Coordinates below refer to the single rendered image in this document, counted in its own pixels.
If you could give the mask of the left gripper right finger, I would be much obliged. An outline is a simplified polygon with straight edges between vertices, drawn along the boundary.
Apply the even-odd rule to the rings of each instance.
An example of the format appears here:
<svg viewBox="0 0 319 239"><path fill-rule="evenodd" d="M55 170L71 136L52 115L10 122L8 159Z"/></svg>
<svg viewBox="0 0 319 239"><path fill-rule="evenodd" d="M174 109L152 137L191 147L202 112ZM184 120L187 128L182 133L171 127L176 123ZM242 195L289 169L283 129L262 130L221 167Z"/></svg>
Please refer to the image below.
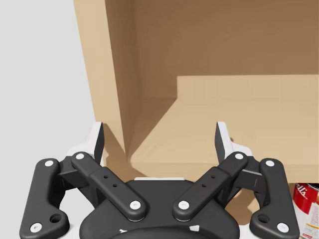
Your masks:
<svg viewBox="0 0 319 239"><path fill-rule="evenodd" d="M300 230L281 161L257 161L252 151L230 139L226 123L215 131L218 166L210 168L173 203L178 221L192 220L210 201L226 205L241 190L253 191L259 204L249 223L250 232L261 239L299 239Z"/></svg>

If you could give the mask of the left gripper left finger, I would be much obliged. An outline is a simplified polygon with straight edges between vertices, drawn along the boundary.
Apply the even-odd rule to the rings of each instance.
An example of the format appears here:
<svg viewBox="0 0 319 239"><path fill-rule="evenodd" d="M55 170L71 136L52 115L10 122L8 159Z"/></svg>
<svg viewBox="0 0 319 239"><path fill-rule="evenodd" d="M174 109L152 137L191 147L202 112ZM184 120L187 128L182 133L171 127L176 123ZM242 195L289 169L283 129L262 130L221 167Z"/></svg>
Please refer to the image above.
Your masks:
<svg viewBox="0 0 319 239"><path fill-rule="evenodd" d="M20 239L59 239L66 235L70 223L59 207L65 192L75 188L94 207L107 199L129 221L146 217L146 202L109 168L101 166L104 143L103 124L95 122L87 141L69 149L62 161L49 158L36 164Z"/></svg>

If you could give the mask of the red and white can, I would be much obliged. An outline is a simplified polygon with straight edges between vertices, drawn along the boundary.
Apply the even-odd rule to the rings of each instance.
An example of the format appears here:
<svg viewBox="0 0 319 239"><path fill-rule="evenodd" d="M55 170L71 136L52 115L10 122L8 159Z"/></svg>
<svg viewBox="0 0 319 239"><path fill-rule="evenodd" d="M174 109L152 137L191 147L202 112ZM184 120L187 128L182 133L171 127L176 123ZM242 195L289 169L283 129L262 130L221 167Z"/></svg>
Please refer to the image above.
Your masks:
<svg viewBox="0 0 319 239"><path fill-rule="evenodd" d="M300 236L319 239L319 184L296 183L293 193Z"/></svg>

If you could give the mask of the pale wooden shelf unit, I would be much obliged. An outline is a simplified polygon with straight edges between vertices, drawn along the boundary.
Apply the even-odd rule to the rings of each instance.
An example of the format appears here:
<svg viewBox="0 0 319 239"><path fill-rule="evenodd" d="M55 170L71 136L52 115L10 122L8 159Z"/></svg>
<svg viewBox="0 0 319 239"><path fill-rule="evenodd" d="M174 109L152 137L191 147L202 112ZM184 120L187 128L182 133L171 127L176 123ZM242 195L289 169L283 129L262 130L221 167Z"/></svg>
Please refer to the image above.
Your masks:
<svg viewBox="0 0 319 239"><path fill-rule="evenodd" d="M73 0L102 164L195 181L216 124L319 182L319 0Z"/></svg>

